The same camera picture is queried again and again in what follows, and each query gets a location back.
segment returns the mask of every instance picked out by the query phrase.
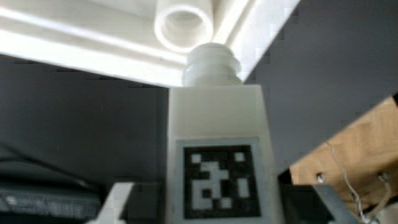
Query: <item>white cylinder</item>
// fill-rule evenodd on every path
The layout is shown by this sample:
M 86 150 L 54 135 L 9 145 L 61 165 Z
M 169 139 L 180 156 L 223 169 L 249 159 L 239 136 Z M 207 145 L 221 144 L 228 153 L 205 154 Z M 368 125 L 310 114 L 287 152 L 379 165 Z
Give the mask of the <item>white cylinder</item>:
M 214 37 L 214 1 L 159 0 L 155 34 L 164 46 L 187 53 Z
M 183 86 L 240 85 L 239 72 L 240 63 L 230 48 L 217 43 L 203 44 L 189 55 Z

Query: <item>white cable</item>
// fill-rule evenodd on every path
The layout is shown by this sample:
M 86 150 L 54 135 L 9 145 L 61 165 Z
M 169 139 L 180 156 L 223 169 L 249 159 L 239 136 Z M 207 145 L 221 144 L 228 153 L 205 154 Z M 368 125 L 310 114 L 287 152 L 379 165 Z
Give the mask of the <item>white cable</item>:
M 342 171 L 343 176 L 345 176 L 345 183 L 347 183 L 347 187 L 351 189 L 352 195 L 354 195 L 354 202 L 358 204 L 358 212 L 359 212 L 359 215 L 361 215 L 361 219 L 363 219 L 363 222 L 368 223 L 370 220 L 365 217 L 361 197 L 359 197 L 358 191 L 356 191 L 356 189 L 352 187 L 352 184 L 351 184 L 347 169 L 345 169 L 345 166 L 343 166 L 343 164 L 342 164 L 342 162 L 338 160 L 338 157 L 336 157 L 335 146 L 331 145 L 329 142 L 326 142 L 326 143 L 327 143 L 327 146 L 329 146 L 329 149 L 331 149 L 333 159 L 335 159 L 336 165 L 340 167 L 340 171 Z

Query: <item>gray surface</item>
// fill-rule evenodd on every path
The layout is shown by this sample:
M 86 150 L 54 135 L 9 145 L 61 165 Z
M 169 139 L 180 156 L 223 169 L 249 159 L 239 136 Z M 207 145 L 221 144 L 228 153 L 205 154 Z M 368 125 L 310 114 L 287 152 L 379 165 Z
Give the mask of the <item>gray surface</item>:
M 304 0 L 297 12 L 249 81 L 281 172 L 398 92 L 398 1 Z
M 168 91 L 98 79 L 2 57 L 0 143 L 100 183 L 157 181 Z M 47 173 L 22 164 L 0 164 L 0 173 L 15 167 Z
M 313 188 L 333 213 L 335 222 L 331 224 L 359 224 L 333 187 L 315 185 Z

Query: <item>wooden board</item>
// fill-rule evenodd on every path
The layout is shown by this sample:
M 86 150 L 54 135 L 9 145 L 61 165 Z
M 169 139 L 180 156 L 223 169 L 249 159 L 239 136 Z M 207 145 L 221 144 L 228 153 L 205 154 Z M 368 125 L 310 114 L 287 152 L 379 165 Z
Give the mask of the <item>wooden board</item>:
M 359 118 L 329 143 L 336 148 L 336 157 L 349 172 L 365 208 L 375 205 L 386 193 L 377 174 L 391 175 L 393 195 L 398 195 L 398 107 L 393 98 L 379 104 Z M 317 174 L 324 173 L 327 184 L 335 187 L 349 208 L 356 211 L 343 174 L 333 160 L 327 144 L 290 167 L 295 185 L 320 184 Z

